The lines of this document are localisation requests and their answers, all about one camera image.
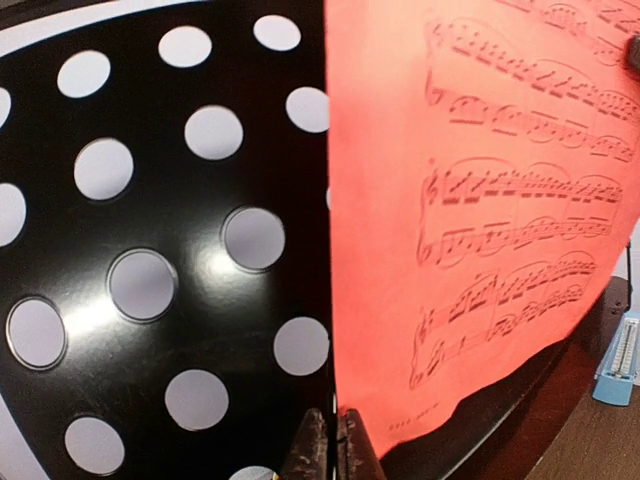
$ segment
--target round hole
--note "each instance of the round hole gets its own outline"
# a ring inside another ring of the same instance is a hole
[[[4,88],[0,88],[0,128],[9,118],[11,111],[11,95]]]
[[[204,62],[211,54],[209,35],[196,27],[177,27],[158,44],[160,57],[172,67],[188,68]]]
[[[124,462],[124,445],[110,425],[93,417],[75,420],[64,436],[71,459],[83,470],[110,475]]]
[[[115,262],[109,278],[113,303],[135,320],[162,315],[173,301],[175,288],[169,262],[149,250],[124,254]]]
[[[35,368],[56,363],[66,343],[58,312],[39,299],[25,300],[12,310],[7,334],[18,359]]]
[[[108,200],[122,193],[133,177],[133,157],[113,138],[95,140],[84,147],[74,170],[78,190],[92,200]]]
[[[27,220],[27,203],[18,187],[0,184],[0,247],[13,242]]]
[[[229,409],[229,394],[222,381],[204,370],[177,375],[164,397],[171,418],[190,431],[206,430],[222,420]]]
[[[239,265],[262,270],[273,265],[285,245],[280,219],[262,208],[246,208],[232,215],[224,229],[229,256]]]
[[[111,73],[109,59],[100,52],[86,50],[69,58],[58,73],[58,88],[70,98],[82,98],[102,88]]]
[[[267,15],[253,25],[253,34],[265,47],[285,52],[298,46],[302,35],[291,20],[280,15]]]
[[[296,376],[310,375],[329,357],[329,334],[313,318],[293,318],[278,330],[273,351],[285,372]]]
[[[287,115],[293,124],[309,133],[321,133],[329,128],[329,97],[317,88],[300,87],[289,94]]]
[[[222,160],[238,151],[244,131],[236,114],[226,107],[203,107],[191,115],[184,129],[187,146],[205,160]]]
[[[273,480],[276,473],[267,467],[246,467],[238,470],[229,480]]]

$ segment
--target red paper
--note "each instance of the red paper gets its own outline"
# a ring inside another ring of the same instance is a hole
[[[338,401],[383,455],[609,281],[640,213],[640,8],[329,0],[327,18]]]

